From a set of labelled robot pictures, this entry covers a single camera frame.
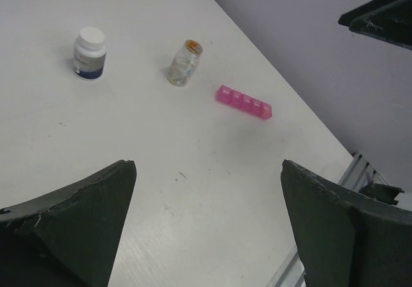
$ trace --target white table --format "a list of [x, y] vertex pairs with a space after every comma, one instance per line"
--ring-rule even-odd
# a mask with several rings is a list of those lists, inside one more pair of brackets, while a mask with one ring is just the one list
[[[351, 156], [213, 0], [0, 0], [0, 208], [134, 160], [111, 287], [266, 286], [294, 247], [280, 183], [294, 160], [337, 181]], [[78, 30], [107, 37], [104, 76], [71, 70]], [[203, 45], [185, 88], [165, 78]], [[221, 84], [272, 104], [221, 105]]]

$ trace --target wall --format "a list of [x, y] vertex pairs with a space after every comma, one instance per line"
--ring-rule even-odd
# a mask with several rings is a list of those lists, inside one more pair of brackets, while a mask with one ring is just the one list
[[412, 51], [337, 24], [369, 0], [216, 1], [349, 151], [412, 190]]

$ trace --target glass jar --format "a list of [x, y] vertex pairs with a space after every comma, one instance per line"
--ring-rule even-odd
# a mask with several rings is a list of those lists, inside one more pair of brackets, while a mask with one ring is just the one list
[[196, 41], [185, 41], [170, 66], [167, 79], [175, 86], [185, 86], [198, 67], [203, 48]]

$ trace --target jar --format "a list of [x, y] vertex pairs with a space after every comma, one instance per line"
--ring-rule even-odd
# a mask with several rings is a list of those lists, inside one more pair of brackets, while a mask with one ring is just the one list
[[84, 79], [93, 80], [103, 74], [106, 59], [104, 34], [97, 28], [85, 27], [75, 41], [74, 70]]
[[185, 41], [170, 66], [167, 79], [175, 86], [185, 86], [198, 67], [203, 48], [196, 41]]

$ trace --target pink pill organizer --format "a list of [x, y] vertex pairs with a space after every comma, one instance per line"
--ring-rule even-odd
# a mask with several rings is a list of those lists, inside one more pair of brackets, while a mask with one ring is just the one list
[[270, 104], [261, 102], [258, 99], [242, 94], [234, 89], [230, 89], [227, 86], [221, 86], [219, 88], [216, 98], [218, 101], [223, 102], [226, 105], [241, 109], [251, 115], [258, 116], [263, 120], [268, 120], [272, 117], [272, 106]]

